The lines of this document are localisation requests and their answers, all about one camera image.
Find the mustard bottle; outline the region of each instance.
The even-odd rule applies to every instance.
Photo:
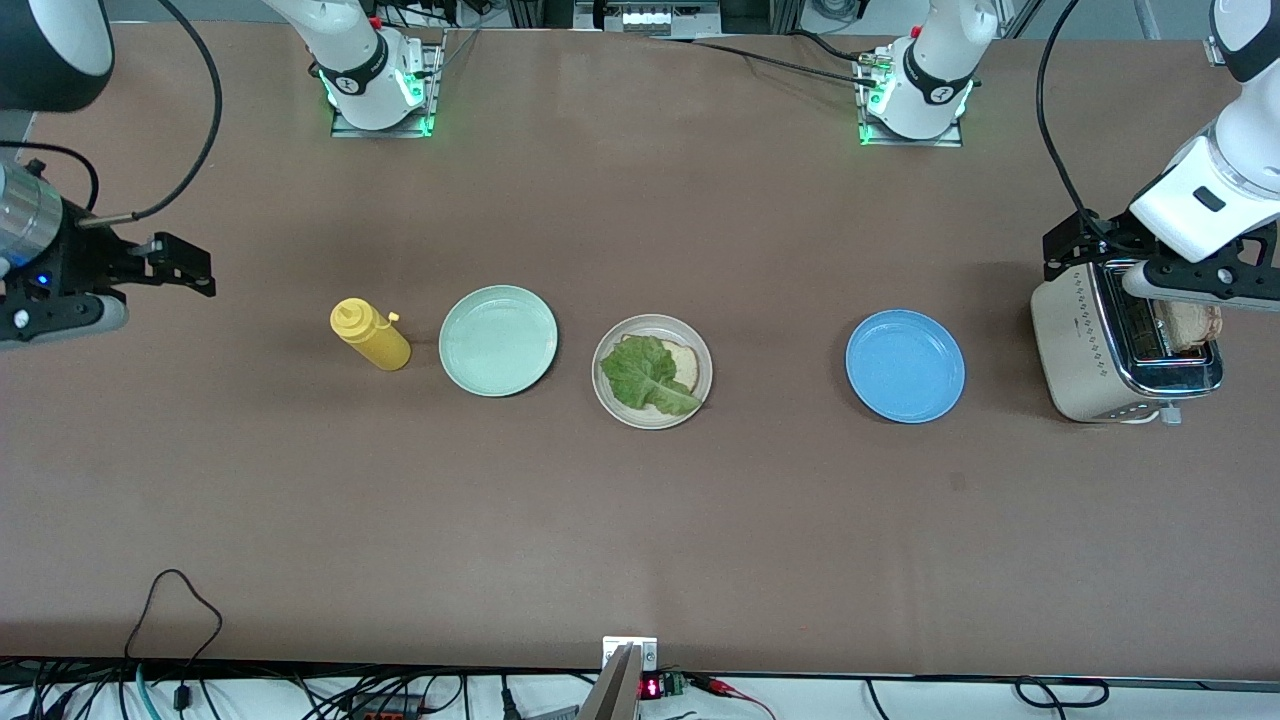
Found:
[[[343,300],[329,313],[333,332],[383,370],[399,370],[408,363],[408,341],[392,327],[396,320],[399,320],[396,313],[384,318],[358,297]]]

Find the bottle cap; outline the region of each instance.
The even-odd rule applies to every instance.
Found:
[[[329,327],[347,342],[365,342],[378,332],[378,310],[358,297],[348,297],[334,305],[329,314]]]

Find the table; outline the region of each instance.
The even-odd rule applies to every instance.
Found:
[[[288,27],[200,27],[221,136],[122,232],[209,249],[219,295],[133,288],[124,331],[0,356],[0,652],[118,655],[173,565],[225,612],[221,657],[589,667],[635,633],[718,670],[1280,678],[1275,320],[1229,313],[1225,387],[1183,428],[1055,413],[1028,301],[1070,205],[1036,131],[1039,44],[992,46],[961,150],[860,147],[837,82],[576,32],[483,35],[435,137],[365,142],[328,137]],[[96,160],[102,214],[172,187],[210,109],[177,27],[116,29],[106,94],[35,133]],[[1048,113],[1111,214],[1235,92],[1196,44],[1064,42]],[[50,177],[81,197],[74,173]],[[561,327],[506,400],[434,347],[493,283]],[[332,336],[347,296],[403,316],[404,370]],[[923,427],[844,378],[854,325],[896,306],[968,363]],[[673,430],[591,389],[596,341],[641,313],[716,360]],[[209,632],[178,584],[152,620],[138,653]]]

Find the silver cylinder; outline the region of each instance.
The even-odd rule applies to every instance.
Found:
[[[0,259],[14,268],[31,263],[61,224],[63,199],[54,186],[0,160]]]

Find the plate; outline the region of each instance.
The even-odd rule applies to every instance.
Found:
[[[937,320],[884,310],[863,320],[845,348],[845,370],[868,407],[899,423],[947,414],[964,391],[964,356]]]
[[[645,405],[643,410],[635,410],[634,407],[622,405],[618,402],[618,398],[613,397],[613,388],[609,387],[609,378],[604,375],[600,361],[613,352],[613,347],[617,343],[622,342],[622,336],[628,334],[669,340],[671,342],[691,348],[694,356],[698,359],[698,383],[691,388],[691,392],[694,397],[707,402],[707,396],[712,391],[712,352],[707,348],[703,336],[676,318],[667,315],[636,315],[613,325],[613,329],[604,333],[604,337],[600,338],[600,345],[595,347],[595,360],[591,361],[591,386],[595,388],[595,397],[600,398],[600,405],[609,411],[609,415],[641,430],[673,428],[692,418],[701,407],[695,409],[689,415],[677,416],[659,413],[653,405]]]
[[[515,395],[538,382],[556,357],[552,309],[522,287],[495,284],[463,297],[440,325],[440,364],[462,389]]]

